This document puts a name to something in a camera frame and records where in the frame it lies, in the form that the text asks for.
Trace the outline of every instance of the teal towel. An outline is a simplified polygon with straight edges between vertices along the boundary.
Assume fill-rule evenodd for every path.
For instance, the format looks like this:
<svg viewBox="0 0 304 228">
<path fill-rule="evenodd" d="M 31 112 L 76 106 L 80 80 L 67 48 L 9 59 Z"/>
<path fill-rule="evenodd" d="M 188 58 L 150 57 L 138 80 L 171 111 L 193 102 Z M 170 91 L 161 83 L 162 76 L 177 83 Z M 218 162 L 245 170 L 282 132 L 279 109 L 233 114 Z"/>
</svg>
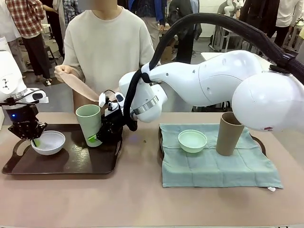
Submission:
<svg viewBox="0 0 304 228">
<path fill-rule="evenodd" d="M 164 159 L 163 187 L 236 187 L 258 186 L 283 188 L 274 164 L 244 129 L 233 155 L 216 152 L 219 124 L 161 124 Z M 178 135 L 184 130 L 197 130 L 207 137 L 199 153 L 180 148 Z"/>
</svg>

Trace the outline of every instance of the white bowl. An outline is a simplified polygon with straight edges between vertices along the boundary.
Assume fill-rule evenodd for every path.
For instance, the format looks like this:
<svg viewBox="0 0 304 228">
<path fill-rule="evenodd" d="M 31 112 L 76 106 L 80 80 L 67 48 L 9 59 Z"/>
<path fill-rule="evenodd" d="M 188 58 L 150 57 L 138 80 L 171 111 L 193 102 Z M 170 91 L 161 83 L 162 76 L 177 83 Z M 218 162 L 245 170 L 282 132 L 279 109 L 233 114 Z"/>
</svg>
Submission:
<svg viewBox="0 0 304 228">
<path fill-rule="evenodd" d="M 61 132 L 57 131 L 45 131 L 41 137 L 34 139 L 37 147 L 33 141 L 31 145 L 33 149 L 42 155 L 52 155 L 58 153 L 66 142 L 65 136 Z"/>
<path fill-rule="evenodd" d="M 188 153 L 201 152 L 207 144 L 207 137 L 199 131 L 185 130 L 179 134 L 180 147 Z"/>
</svg>

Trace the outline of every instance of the white tag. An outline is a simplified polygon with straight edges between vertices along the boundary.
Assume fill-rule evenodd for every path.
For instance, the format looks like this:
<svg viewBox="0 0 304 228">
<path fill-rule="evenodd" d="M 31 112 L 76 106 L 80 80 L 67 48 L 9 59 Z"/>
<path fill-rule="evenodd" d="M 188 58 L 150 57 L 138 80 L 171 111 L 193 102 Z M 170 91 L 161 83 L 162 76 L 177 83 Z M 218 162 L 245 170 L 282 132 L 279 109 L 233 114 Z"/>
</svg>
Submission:
<svg viewBox="0 0 304 228">
<path fill-rule="evenodd" d="M 276 190 L 276 188 L 273 188 L 273 187 L 268 187 L 268 189 L 271 190 L 271 191 L 275 191 Z"/>
</svg>

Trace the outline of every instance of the cup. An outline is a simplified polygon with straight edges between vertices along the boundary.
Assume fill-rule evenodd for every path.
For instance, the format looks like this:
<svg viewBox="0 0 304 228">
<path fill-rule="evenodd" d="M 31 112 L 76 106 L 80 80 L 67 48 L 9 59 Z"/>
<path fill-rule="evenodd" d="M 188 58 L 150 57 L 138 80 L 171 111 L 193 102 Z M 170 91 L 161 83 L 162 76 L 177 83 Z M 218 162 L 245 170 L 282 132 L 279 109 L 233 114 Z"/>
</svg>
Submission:
<svg viewBox="0 0 304 228">
<path fill-rule="evenodd" d="M 97 134 L 101 128 L 100 107 L 94 104 L 81 106 L 76 110 L 77 120 L 84 134 L 86 144 L 90 147 L 97 147 L 102 144 L 98 139 L 89 140 Z"/>
<path fill-rule="evenodd" d="M 236 119 L 233 112 L 224 113 L 219 123 L 217 152 L 223 156 L 231 156 L 243 130 L 244 125 Z"/>
</svg>

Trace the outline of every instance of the brown tray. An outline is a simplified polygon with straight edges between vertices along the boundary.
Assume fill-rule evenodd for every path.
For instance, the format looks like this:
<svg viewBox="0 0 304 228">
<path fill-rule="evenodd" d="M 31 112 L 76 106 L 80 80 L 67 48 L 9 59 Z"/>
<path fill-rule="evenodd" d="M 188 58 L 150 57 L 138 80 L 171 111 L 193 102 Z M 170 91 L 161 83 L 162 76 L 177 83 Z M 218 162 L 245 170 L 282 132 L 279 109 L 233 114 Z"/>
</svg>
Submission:
<svg viewBox="0 0 304 228">
<path fill-rule="evenodd" d="M 33 150 L 29 141 L 20 140 L 15 145 L 12 157 L 3 167 L 2 173 L 109 174 L 116 168 L 122 140 L 91 148 L 87 146 L 78 124 L 49 124 L 46 130 L 59 131 L 65 135 L 66 142 L 61 151 L 49 156 L 40 155 Z"/>
</svg>

